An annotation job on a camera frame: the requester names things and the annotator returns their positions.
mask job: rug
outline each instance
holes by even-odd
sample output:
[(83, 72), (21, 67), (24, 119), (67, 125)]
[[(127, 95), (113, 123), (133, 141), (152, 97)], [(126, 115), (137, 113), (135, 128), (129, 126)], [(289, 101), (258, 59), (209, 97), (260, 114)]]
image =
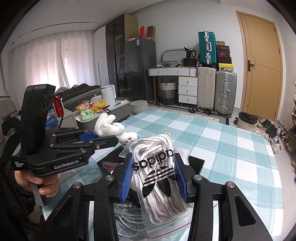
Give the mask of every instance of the rug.
[[(188, 112), (188, 109), (185, 109), (185, 108), (179, 108), (179, 107), (174, 107), (174, 106), (168, 106), (168, 105), (156, 105), (156, 104), (153, 104), (153, 103), (148, 103), (148, 106), (151, 106), (151, 107), (158, 107), (158, 108), (161, 108), (161, 109), (170, 109), (170, 110), (177, 110), (177, 111), (183, 111), (183, 112)], [(221, 124), (224, 124), (224, 125), (229, 125), (229, 118), (228, 117), (225, 117), (225, 116), (219, 116), (219, 115), (209, 115), (207, 113), (204, 113), (204, 112), (201, 112), (201, 111), (196, 111), (195, 114), (197, 115), (201, 115), (201, 116), (208, 116), (208, 117), (212, 117), (212, 118), (216, 118), (216, 119), (219, 119), (219, 123)]]

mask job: desk leg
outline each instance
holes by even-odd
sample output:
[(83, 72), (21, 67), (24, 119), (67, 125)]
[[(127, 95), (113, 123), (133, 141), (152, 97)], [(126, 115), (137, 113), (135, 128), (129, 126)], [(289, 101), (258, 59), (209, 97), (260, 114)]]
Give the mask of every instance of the desk leg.
[(155, 76), (153, 76), (153, 88), (154, 88), (154, 101), (156, 103), (156, 82), (155, 82)]

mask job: white plush toy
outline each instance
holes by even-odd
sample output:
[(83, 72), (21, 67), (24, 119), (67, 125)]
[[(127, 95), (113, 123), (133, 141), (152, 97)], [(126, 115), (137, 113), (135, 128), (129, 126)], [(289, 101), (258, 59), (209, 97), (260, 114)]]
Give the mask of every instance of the white plush toy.
[(115, 118), (115, 115), (102, 113), (96, 121), (94, 133), (99, 137), (116, 136), (118, 138), (118, 142), (123, 147), (125, 147), (128, 142), (135, 141), (140, 138), (140, 136), (135, 132), (123, 132), (124, 126), (121, 123), (113, 122)]

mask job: human hand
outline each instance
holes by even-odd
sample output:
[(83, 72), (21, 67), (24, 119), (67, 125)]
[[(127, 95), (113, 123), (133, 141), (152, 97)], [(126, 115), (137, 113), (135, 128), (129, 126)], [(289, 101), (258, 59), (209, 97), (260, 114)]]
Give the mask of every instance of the human hand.
[(15, 171), (15, 180), (23, 187), (26, 191), (32, 192), (31, 183), (43, 184), (44, 186), (39, 188), (40, 195), (45, 195), (46, 197), (53, 197), (56, 195), (59, 189), (59, 179), (56, 175), (52, 175), (45, 178), (35, 177), (30, 170)]

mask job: tablecloth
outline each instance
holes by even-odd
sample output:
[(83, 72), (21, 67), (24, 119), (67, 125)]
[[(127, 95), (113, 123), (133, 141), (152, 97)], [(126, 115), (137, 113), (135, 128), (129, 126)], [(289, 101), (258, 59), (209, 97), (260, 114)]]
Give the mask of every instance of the tablecloth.
[[(262, 136), (228, 125), (170, 113), (148, 110), (123, 121), (125, 131), (141, 137), (164, 129), (171, 131), (174, 148), (185, 148), (191, 156), (205, 160), (201, 175), (214, 183), (233, 181), (262, 219), (273, 240), (281, 235), (283, 196), (279, 171), (272, 149)], [(59, 175), (60, 188), (52, 203), (42, 208), (47, 218), (74, 182), (84, 185), (102, 177), (97, 161), (115, 148), (97, 150), (89, 164)], [(188, 229), (176, 237), (188, 235)]]

